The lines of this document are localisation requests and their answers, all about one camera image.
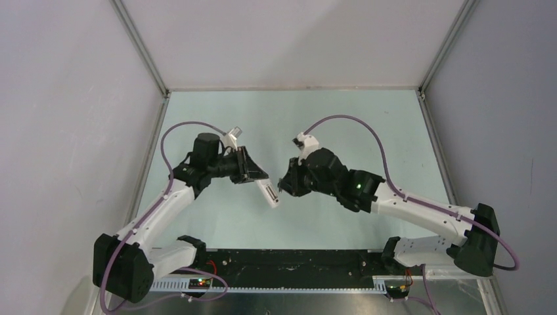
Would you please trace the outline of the white remote control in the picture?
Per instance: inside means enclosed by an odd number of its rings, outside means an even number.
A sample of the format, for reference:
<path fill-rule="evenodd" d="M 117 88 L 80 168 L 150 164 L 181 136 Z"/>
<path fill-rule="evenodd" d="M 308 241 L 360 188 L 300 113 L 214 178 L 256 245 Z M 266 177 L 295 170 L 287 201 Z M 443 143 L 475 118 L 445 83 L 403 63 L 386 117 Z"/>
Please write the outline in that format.
<path fill-rule="evenodd" d="M 256 181 L 257 187 L 260 189 L 260 192 L 263 194 L 267 203 L 270 205 L 271 208 L 276 208 L 279 203 L 279 196 L 277 191 L 275 190 L 274 186 L 270 179 L 263 179 Z"/>

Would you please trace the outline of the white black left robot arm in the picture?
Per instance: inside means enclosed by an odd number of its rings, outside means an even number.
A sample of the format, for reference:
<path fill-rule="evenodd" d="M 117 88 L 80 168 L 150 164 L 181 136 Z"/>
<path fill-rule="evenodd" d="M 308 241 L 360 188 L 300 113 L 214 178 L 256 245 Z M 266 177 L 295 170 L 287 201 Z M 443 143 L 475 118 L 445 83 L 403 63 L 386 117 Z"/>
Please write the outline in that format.
<path fill-rule="evenodd" d="M 212 179 L 233 184 L 254 182 L 267 203 L 279 205 L 269 175 L 237 144 L 241 129 L 228 133 L 200 133 L 186 158 L 172 168 L 169 179 L 150 208 L 113 236 L 102 234 L 93 249 L 93 284 L 124 300 L 141 301 L 155 280 L 182 267 L 200 273 L 207 267 L 204 242 L 181 236 L 171 245 L 154 249 L 156 238 L 176 216 L 192 204 Z"/>

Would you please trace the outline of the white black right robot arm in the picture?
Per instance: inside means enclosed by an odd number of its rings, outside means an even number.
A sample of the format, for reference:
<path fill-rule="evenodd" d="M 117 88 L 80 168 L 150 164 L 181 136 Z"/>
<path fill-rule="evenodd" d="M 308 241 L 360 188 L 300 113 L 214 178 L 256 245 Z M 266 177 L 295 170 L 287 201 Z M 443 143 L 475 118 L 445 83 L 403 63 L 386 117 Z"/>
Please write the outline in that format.
<path fill-rule="evenodd" d="M 491 234 L 500 232 L 487 205 L 471 209 L 400 196 L 380 175 L 348 169 L 326 148 L 303 161 L 291 158 L 278 188 L 294 197 L 319 192 L 350 211 L 395 217 L 434 233 L 415 239 L 390 237 L 382 252 L 382 266 L 390 274 L 423 264 L 454 265 L 479 277 L 493 274 L 498 242 Z"/>

